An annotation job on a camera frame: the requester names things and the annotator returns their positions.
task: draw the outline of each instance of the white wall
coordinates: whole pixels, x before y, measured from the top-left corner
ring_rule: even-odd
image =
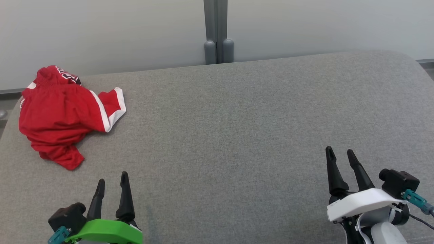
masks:
[[[228,0],[235,61],[388,49],[434,58],[433,0]]]
[[[2,0],[0,90],[39,68],[78,76],[205,64],[203,0]]]

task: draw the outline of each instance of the black cable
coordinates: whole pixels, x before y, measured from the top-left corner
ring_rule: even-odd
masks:
[[[428,226],[429,228],[431,228],[431,229],[434,230],[434,226],[432,226],[432,225],[428,224],[427,222],[425,222],[425,221],[419,219],[418,217],[416,217],[416,216],[414,216],[414,215],[412,215],[412,214],[410,214],[410,217],[412,217],[413,219],[415,219],[415,220],[417,220],[417,221],[419,221],[419,222],[425,224],[426,226]]]

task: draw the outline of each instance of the teal connector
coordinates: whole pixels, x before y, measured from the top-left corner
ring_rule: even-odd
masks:
[[[434,212],[433,205],[427,203],[427,200],[425,200],[425,198],[419,196],[416,192],[410,189],[405,190],[402,198],[415,205],[416,207],[420,208],[422,213],[426,215],[433,214]]]

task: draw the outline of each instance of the red clothing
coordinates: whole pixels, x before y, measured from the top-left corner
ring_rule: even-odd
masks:
[[[126,112],[122,89],[98,96],[57,66],[38,71],[23,91],[19,129],[43,159],[73,170],[84,160],[74,144],[92,130],[109,132]]]

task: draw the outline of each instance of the robot with white bracket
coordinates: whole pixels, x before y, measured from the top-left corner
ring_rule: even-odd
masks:
[[[375,188],[354,152],[347,151],[354,170],[358,192],[349,192],[336,165],[330,146],[325,149],[329,190],[332,195],[327,206],[330,222],[341,224],[346,232],[347,244],[407,244],[396,225],[405,224],[409,217],[425,221],[410,214],[408,203],[434,217],[434,207],[415,193],[419,180],[405,171],[383,169],[379,177],[382,189]]]

